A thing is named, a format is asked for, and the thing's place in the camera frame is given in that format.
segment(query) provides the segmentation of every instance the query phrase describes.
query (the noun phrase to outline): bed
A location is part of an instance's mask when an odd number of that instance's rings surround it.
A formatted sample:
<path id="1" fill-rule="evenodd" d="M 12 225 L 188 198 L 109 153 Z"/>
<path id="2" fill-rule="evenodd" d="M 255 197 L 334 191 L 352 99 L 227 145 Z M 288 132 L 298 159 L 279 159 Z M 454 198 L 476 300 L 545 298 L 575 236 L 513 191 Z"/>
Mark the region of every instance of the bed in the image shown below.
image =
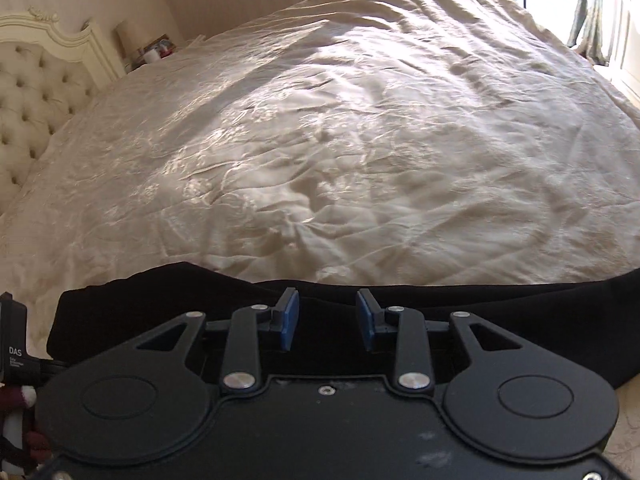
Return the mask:
<path id="1" fill-rule="evenodd" d="M 359 285 L 640 267 L 640 112 L 513 0 L 307 0 L 108 79 L 2 203 L 36 354 L 64 290 L 171 262 Z M 608 448 L 633 476 L 638 386 Z"/>

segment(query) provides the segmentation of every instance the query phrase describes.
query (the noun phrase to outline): black cloth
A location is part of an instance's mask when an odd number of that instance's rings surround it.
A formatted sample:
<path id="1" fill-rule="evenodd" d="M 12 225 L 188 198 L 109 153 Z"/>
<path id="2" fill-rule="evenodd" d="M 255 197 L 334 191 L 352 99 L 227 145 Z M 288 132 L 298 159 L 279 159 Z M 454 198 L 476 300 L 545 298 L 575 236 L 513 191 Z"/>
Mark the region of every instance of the black cloth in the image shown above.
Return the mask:
<path id="1" fill-rule="evenodd" d="M 364 374 L 355 317 L 358 286 L 278 280 L 248 283 L 187 263 L 65 292 L 47 351 L 76 363 L 190 310 L 228 319 L 241 307 L 274 305 L 288 286 L 300 292 L 291 374 Z M 640 373 L 640 269 L 591 283 L 552 285 L 372 286 L 380 305 L 447 320 L 468 310 L 604 377 L 613 387 Z"/>

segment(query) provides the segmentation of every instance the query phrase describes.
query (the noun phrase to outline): curtain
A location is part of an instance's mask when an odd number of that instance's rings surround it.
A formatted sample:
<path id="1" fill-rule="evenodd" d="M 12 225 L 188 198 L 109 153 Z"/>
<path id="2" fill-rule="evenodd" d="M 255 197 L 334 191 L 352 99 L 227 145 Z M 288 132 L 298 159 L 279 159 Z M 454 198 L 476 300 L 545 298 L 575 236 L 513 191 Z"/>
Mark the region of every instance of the curtain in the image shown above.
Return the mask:
<path id="1" fill-rule="evenodd" d="M 567 46 L 576 46 L 577 53 L 591 64 L 607 66 L 609 59 L 602 53 L 602 35 L 602 0 L 578 0 Z"/>

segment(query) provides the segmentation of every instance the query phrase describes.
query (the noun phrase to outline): circular cover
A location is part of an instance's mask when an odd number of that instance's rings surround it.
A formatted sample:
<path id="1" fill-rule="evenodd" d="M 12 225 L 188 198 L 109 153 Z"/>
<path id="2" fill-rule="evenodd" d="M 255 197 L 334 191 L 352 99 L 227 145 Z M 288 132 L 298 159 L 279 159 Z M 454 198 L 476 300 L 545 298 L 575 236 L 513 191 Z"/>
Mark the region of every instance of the circular cover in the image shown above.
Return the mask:
<path id="1" fill-rule="evenodd" d="M 574 402 L 574 394 L 560 381 L 549 377 L 516 377 L 498 390 L 502 405 L 516 415 L 529 418 L 558 416 Z"/>
<path id="2" fill-rule="evenodd" d="M 209 414 L 210 395 L 165 353 L 123 352 L 105 366 L 98 357 L 53 378 L 38 394 L 43 432 L 65 454 L 97 465 L 145 463 L 185 446 Z M 122 373 L 112 373 L 113 362 Z"/>
<path id="3" fill-rule="evenodd" d="M 616 395 L 601 377 L 549 352 L 486 352 L 451 381 L 444 408 L 473 441 L 532 462 L 595 448 L 618 416 Z"/>

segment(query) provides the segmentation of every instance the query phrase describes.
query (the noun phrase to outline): carved headboard frame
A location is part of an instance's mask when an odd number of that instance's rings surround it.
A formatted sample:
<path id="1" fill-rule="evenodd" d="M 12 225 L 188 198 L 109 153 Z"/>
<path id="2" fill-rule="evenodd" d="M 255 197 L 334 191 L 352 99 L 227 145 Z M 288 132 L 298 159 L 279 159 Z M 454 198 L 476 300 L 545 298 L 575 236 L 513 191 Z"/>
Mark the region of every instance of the carved headboard frame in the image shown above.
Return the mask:
<path id="1" fill-rule="evenodd" d="M 36 43 L 59 59 L 82 62 L 99 89 L 125 75 L 118 53 L 94 20 L 81 32 L 67 34 L 58 27 L 56 14 L 30 7 L 28 12 L 0 15 L 0 43 L 5 41 Z"/>

